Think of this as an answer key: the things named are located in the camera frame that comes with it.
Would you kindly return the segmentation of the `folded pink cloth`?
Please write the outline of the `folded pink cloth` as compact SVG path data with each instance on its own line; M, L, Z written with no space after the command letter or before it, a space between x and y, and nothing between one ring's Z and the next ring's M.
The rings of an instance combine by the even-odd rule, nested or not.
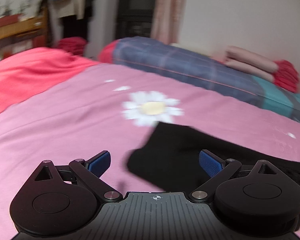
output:
M229 46L226 49L224 64L227 67L260 77L271 83L274 83L274 74L279 69L274 61L235 46Z

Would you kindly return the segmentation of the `dark window frame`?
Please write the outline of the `dark window frame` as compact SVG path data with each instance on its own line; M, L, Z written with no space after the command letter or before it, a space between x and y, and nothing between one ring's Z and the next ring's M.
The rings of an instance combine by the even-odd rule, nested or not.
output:
M149 37L156 0L118 0L115 39Z

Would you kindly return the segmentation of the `black pants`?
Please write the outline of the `black pants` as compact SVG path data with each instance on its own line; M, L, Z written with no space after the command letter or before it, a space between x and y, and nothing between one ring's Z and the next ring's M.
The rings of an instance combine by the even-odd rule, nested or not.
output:
M142 148L126 162L129 172L167 192L191 193L209 179L199 165L201 150L245 165L264 159L300 185L300 163L283 160L217 139L189 126L159 123Z

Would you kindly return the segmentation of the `wooden shelf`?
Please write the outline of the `wooden shelf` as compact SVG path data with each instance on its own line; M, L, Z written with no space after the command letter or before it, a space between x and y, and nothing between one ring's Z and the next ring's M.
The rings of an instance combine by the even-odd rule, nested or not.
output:
M49 47L48 5L39 6L39 14L23 18L22 14L0 18L0 61L11 55L36 47Z

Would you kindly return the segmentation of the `pink floral bed sheet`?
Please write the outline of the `pink floral bed sheet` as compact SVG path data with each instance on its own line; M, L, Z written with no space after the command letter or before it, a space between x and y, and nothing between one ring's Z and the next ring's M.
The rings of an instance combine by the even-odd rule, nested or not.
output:
M300 162L296 121L174 79L99 64L0 114L0 239L16 235L10 203L43 160L66 165L107 150L106 183L122 193L158 192L125 166L158 121Z

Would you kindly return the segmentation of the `folded red cloth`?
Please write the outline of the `folded red cloth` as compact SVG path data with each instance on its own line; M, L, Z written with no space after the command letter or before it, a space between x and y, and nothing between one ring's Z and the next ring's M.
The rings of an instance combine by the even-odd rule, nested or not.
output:
M286 60L275 61L275 63L278 69L273 74L274 84L292 93L297 93L300 79L294 65Z

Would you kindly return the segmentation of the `red blanket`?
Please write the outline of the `red blanket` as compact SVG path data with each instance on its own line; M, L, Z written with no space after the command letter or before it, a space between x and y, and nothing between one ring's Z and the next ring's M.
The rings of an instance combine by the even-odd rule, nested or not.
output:
M113 63L117 41L97 61L61 49L34 48L0 61L0 115L31 118L45 109L40 95L102 62Z

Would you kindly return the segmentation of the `hanging clothes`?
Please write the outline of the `hanging clothes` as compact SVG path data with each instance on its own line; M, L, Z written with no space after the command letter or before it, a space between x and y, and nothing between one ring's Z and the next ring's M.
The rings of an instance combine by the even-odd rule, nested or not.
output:
M80 37L89 40L89 22L93 17L94 0L41 0L37 15L51 6L62 26L62 38Z

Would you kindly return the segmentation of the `pink curtain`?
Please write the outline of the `pink curtain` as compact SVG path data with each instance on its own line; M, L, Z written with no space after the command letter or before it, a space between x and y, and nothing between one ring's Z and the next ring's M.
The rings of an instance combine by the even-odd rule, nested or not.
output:
M151 38L164 44L178 41L185 0L155 0Z

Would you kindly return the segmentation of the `blue plaid pillow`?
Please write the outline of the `blue plaid pillow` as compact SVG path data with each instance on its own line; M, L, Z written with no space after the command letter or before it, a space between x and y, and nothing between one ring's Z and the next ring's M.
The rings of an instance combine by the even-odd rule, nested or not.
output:
M115 64L213 90L300 123L300 94L231 69L207 56L137 36L117 40L111 59Z

